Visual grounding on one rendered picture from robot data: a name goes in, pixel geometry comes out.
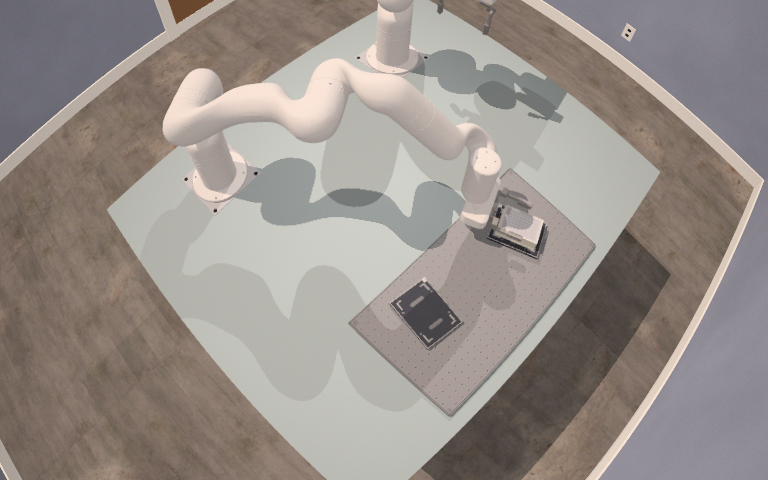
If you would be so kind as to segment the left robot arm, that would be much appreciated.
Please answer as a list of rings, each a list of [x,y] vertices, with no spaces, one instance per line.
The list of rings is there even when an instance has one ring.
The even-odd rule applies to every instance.
[[[367,62],[384,74],[409,72],[418,62],[417,51],[410,45],[414,0],[377,2],[377,37],[367,51]]]

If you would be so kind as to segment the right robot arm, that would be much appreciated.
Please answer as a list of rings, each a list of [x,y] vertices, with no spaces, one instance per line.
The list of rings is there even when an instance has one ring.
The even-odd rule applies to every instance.
[[[247,177],[244,159],[229,152],[222,130],[242,123],[273,122],[300,141],[323,142],[338,129],[351,93],[443,160],[457,158],[466,146],[469,157],[462,195],[474,204],[490,198],[502,162],[495,142],[480,126],[455,126],[404,78],[365,72],[342,59],[321,63],[299,100],[290,99],[274,83],[244,85],[223,94],[215,72],[193,70],[165,115],[163,134],[170,143],[186,146],[196,168],[193,186],[198,196],[221,202],[238,193]]]

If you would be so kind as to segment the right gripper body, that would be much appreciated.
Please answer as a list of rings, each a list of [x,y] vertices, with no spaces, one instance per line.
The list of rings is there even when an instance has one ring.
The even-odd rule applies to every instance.
[[[482,229],[486,226],[500,187],[500,183],[500,178],[498,177],[490,198],[486,202],[482,204],[474,204],[468,200],[465,201],[460,215],[460,219],[464,224],[477,229]]]

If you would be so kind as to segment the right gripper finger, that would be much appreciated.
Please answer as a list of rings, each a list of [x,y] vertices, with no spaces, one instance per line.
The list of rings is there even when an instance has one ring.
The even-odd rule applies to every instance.
[[[526,201],[524,199],[521,199],[521,198],[519,198],[517,196],[514,196],[514,195],[508,193],[508,191],[509,191],[509,189],[506,188],[506,187],[504,187],[503,191],[498,190],[498,193],[497,193],[497,196],[496,196],[496,200],[494,202],[497,203],[497,201],[499,199],[499,196],[502,196],[504,198],[508,197],[508,198],[511,198],[511,199],[513,199],[515,201],[518,201],[518,203],[517,203],[518,205],[520,205],[522,207],[525,207],[525,208],[527,208],[529,210],[532,208],[532,203],[531,202],[528,202],[528,201]]]
[[[504,235],[507,235],[507,237],[509,237],[509,238],[512,238],[512,239],[514,239],[516,241],[521,242],[523,236],[521,236],[521,235],[519,235],[517,233],[514,233],[512,231],[508,232],[508,231],[506,231],[504,229],[501,229],[501,228],[497,227],[498,222],[499,222],[499,218],[493,216],[494,211],[495,211],[495,208],[492,207],[492,210],[491,210],[491,213],[490,213],[490,217],[489,217],[489,220],[492,220],[491,229],[495,230],[495,231],[497,231],[499,233],[502,233]]]

